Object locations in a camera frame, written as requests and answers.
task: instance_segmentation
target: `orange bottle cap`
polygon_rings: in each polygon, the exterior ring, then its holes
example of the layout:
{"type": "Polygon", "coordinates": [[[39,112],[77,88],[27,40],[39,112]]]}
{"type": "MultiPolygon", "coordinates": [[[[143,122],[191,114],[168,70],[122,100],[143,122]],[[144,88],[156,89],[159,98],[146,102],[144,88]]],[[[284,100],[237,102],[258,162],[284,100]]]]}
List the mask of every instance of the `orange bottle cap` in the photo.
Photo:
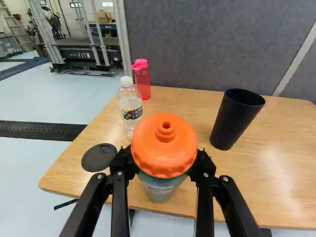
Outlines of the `orange bottle cap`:
{"type": "Polygon", "coordinates": [[[131,143],[135,163],[148,175],[174,178],[185,173],[196,159],[197,136],[191,126],[173,114],[144,118],[131,143]]]}

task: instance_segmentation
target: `wooden table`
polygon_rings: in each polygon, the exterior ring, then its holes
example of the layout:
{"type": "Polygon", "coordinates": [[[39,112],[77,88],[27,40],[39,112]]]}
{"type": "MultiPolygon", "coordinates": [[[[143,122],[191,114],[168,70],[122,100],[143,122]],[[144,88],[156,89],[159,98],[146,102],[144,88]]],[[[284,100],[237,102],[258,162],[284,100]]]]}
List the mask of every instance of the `wooden table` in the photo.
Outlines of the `wooden table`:
{"type": "MultiPolygon", "coordinates": [[[[143,101],[144,116],[174,113],[197,133],[217,166],[216,175],[234,178],[261,226],[316,229],[316,108],[308,101],[266,96],[266,105],[229,151],[211,146],[208,137],[222,92],[152,86],[143,101]]],[[[79,197],[92,176],[81,167],[82,155],[99,143],[117,149],[129,144],[113,98],[69,145],[39,182],[43,190],[79,197]]],[[[224,220],[214,202],[216,220],[224,220]]],[[[131,208],[194,218],[195,184],[186,179],[165,203],[153,203],[137,177],[128,186],[131,208]]]]}

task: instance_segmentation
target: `pink water bottle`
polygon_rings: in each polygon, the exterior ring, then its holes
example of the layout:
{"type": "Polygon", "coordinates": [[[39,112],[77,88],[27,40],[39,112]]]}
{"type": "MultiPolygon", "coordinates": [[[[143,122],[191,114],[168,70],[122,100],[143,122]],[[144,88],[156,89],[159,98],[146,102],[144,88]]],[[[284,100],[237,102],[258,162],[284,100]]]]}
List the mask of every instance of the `pink water bottle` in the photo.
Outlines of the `pink water bottle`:
{"type": "Polygon", "coordinates": [[[150,98],[150,77],[147,60],[136,59],[131,69],[134,71],[137,90],[141,93],[143,100],[148,100],[150,98]]]}

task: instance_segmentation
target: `gray cubicle wall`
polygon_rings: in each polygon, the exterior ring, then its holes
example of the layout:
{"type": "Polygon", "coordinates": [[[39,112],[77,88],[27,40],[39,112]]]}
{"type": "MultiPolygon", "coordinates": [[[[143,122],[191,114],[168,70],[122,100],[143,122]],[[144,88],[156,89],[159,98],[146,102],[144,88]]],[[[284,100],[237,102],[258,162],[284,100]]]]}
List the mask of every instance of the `gray cubicle wall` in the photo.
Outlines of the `gray cubicle wall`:
{"type": "Polygon", "coordinates": [[[271,95],[316,19],[316,0],[125,0],[131,60],[152,84],[271,95]]]}
{"type": "Polygon", "coordinates": [[[280,96],[310,100],[316,104],[316,41],[280,96]]]}

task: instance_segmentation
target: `black tumbler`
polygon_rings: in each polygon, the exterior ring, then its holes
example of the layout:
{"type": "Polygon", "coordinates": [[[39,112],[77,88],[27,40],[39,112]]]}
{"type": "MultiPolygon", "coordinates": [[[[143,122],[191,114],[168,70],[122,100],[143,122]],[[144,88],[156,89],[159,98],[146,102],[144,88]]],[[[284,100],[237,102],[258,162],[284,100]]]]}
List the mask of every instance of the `black tumbler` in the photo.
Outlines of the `black tumbler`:
{"type": "Polygon", "coordinates": [[[211,144],[222,151],[229,150],[265,102],[262,96],[249,90],[235,88],[225,91],[209,138],[211,144]]]}

